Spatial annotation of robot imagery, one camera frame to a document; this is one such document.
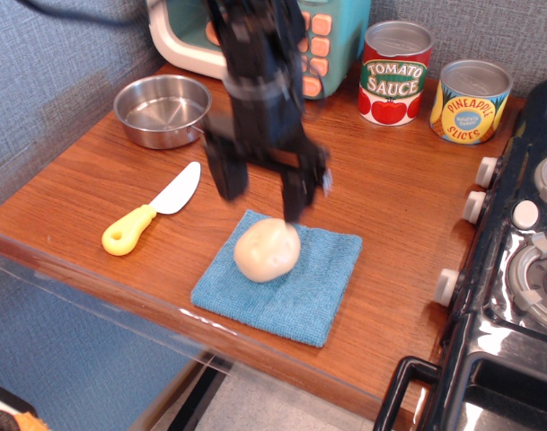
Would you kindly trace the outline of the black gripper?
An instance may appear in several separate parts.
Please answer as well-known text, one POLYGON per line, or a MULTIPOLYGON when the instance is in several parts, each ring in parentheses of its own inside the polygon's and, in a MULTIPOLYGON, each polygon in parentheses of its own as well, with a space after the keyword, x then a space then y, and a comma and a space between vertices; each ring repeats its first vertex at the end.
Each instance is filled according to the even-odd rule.
POLYGON ((245 192, 249 163, 278 172, 284 219, 297 223, 317 188, 324 193, 332 188, 329 154, 304 133, 302 102, 283 78, 265 83, 228 75, 223 85, 232 116, 203 121, 207 163, 219 195, 234 201, 245 192))

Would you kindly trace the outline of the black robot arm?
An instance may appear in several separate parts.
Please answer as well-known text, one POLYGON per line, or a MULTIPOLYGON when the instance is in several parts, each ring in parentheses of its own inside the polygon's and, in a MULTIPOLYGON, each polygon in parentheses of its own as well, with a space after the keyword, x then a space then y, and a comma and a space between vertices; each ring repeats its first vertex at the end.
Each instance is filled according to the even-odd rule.
POLYGON ((231 118, 203 123, 207 163, 222 198, 248 186, 248 167, 279 173, 283 217, 298 222, 318 188, 329 189, 328 151, 304 132, 304 17, 295 1, 207 1, 226 62, 231 118))

